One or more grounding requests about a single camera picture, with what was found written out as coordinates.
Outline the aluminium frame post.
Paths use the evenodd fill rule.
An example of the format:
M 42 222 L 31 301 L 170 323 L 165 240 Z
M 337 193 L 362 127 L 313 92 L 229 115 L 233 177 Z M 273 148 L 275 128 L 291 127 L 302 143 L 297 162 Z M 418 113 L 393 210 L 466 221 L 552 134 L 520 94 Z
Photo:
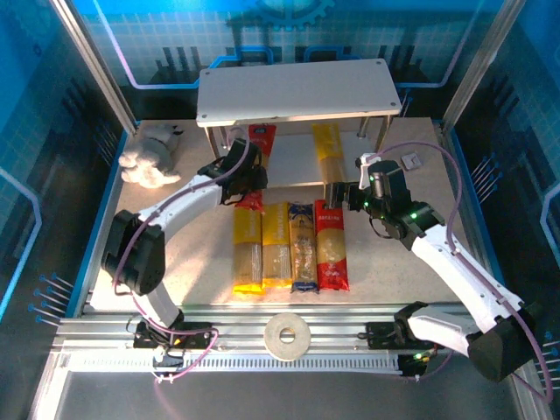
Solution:
M 527 0 L 503 0 L 500 10 L 483 38 L 465 76 L 444 113 L 441 130 L 449 134 L 472 99 L 488 68 L 494 62 Z
M 48 0 L 48 2 L 57 13 L 82 60 L 93 75 L 94 81 L 103 93 L 113 114 L 123 129 L 129 135 L 134 135 L 137 132 L 137 123 L 130 106 L 72 1 Z

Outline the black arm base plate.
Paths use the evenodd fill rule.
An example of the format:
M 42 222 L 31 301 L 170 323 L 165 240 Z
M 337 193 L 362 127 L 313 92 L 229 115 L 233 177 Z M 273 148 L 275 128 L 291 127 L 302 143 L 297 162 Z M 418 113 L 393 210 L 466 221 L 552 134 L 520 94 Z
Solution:
M 397 323 L 369 322 L 365 330 L 358 333 L 359 340 L 365 340 L 372 350 L 429 350 L 434 343 L 412 339 Z
M 207 348 L 213 337 L 213 326 L 208 322 L 176 322 L 169 327 L 169 332 L 156 328 L 146 321 L 136 326 L 133 347 L 141 349 L 164 350 L 203 350 Z

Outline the grey round disc with hole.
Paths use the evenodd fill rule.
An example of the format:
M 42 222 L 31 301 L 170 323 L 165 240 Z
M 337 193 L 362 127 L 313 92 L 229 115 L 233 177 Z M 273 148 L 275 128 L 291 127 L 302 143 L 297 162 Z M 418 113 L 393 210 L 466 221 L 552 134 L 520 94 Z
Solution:
M 284 342 L 282 332 L 293 333 L 293 341 Z M 279 361 L 295 361 L 303 356 L 311 345 L 311 330 L 297 314 L 279 313 L 264 328 L 264 345 L 269 354 Z

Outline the white two-tier shelf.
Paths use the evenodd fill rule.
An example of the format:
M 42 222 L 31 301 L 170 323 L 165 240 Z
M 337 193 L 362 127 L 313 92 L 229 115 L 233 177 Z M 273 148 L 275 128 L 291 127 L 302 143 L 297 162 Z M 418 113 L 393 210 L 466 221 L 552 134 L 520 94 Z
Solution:
M 316 186 L 320 169 L 309 126 L 320 121 L 357 119 L 354 134 L 341 133 L 345 165 L 380 148 L 402 109 L 384 59 L 209 68 L 199 76 L 196 123 L 213 153 L 224 142 L 214 130 L 234 125 L 276 125 L 269 159 L 269 187 Z

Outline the white fluffy plush toy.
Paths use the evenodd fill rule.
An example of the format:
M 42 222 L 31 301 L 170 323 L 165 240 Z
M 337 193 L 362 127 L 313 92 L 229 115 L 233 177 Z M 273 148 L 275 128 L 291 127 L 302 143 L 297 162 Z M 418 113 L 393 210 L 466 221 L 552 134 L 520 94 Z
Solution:
M 181 175 L 175 169 L 173 153 L 183 130 L 178 125 L 149 125 L 122 151 L 118 163 L 125 183 L 146 189 L 175 184 Z

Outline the red pasta bag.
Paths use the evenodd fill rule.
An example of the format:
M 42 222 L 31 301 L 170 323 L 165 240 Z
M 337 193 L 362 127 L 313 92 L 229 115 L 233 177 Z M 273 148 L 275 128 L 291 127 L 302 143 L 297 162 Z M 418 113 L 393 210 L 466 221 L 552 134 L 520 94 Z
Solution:
M 341 208 L 329 209 L 323 199 L 315 206 L 318 287 L 349 291 L 347 250 Z
M 252 124 L 248 126 L 249 140 L 259 147 L 261 156 L 255 159 L 255 163 L 268 171 L 270 154 L 272 152 L 273 143 L 276 135 L 276 126 L 272 124 Z M 258 191 L 258 203 L 256 204 L 240 204 L 236 203 L 235 207 L 257 211 L 261 214 L 263 210 L 263 191 Z

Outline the aluminium mounting rail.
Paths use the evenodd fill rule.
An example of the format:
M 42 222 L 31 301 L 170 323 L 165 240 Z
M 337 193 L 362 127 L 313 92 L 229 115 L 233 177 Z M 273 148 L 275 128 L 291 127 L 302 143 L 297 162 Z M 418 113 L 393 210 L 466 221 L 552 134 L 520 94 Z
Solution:
M 399 304 L 265 304 L 195 305 L 184 309 L 190 322 L 208 322 L 219 331 L 214 349 L 226 354 L 263 354 L 264 329 L 278 313 L 300 316 L 310 327 L 309 354 L 363 354 L 368 351 L 358 333 L 368 322 L 390 322 Z M 91 312 L 60 321 L 52 343 L 57 350 L 124 350 L 132 348 L 141 320 L 125 312 Z

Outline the yellow spaghetti bag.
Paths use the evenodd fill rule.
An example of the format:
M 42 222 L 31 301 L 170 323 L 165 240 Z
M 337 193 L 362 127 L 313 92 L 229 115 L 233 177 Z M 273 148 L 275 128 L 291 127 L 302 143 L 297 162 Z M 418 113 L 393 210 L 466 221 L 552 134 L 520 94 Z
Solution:
M 263 294 L 262 215 L 243 207 L 234 209 L 233 277 L 235 294 Z
M 287 202 L 264 206 L 262 285 L 265 289 L 291 287 L 291 247 Z
M 337 123 L 316 123 L 312 125 L 318 166 L 325 184 L 347 180 L 344 153 Z

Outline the dark blue pasta bag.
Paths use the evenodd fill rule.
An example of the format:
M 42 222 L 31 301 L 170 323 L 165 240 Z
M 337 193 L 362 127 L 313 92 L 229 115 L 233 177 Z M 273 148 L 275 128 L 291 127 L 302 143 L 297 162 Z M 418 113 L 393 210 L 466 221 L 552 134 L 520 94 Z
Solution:
M 288 205 L 292 291 L 319 292 L 313 205 Z

